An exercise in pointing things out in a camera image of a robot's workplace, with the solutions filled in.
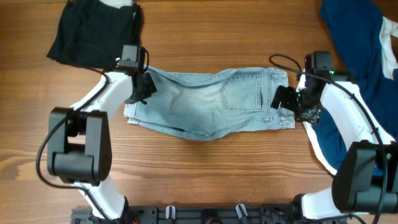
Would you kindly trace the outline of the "light blue denim shorts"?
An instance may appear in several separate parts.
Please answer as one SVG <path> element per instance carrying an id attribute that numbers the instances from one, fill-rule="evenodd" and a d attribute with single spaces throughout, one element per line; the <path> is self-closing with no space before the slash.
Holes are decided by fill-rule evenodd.
<path id="1" fill-rule="evenodd" d="M 272 108 L 279 86 L 288 86 L 278 68 L 229 68 L 216 74 L 148 69 L 157 91 L 126 105 L 130 124 L 184 139 L 211 141 L 229 133 L 294 128 L 291 111 Z"/>

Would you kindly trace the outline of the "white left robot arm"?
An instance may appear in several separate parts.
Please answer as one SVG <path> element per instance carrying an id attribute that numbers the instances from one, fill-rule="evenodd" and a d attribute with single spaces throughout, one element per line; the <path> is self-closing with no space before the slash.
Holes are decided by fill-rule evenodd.
<path id="1" fill-rule="evenodd" d="M 54 108 L 49 133 L 47 170 L 63 189 L 77 189 L 91 206 L 95 223 L 137 223 L 126 197 L 109 175 L 112 163 L 109 120 L 123 103 L 145 103 L 156 87 L 149 73 L 107 72 L 80 101 Z"/>

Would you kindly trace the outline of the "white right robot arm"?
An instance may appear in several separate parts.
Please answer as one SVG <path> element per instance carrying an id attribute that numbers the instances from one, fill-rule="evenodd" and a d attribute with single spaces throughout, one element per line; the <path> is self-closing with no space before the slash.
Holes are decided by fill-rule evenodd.
<path id="1" fill-rule="evenodd" d="M 315 96 L 333 118 L 346 155 L 331 187 L 295 197 L 290 218 L 318 222 L 397 213 L 397 141 L 376 121 L 354 83 L 324 83 Z"/>

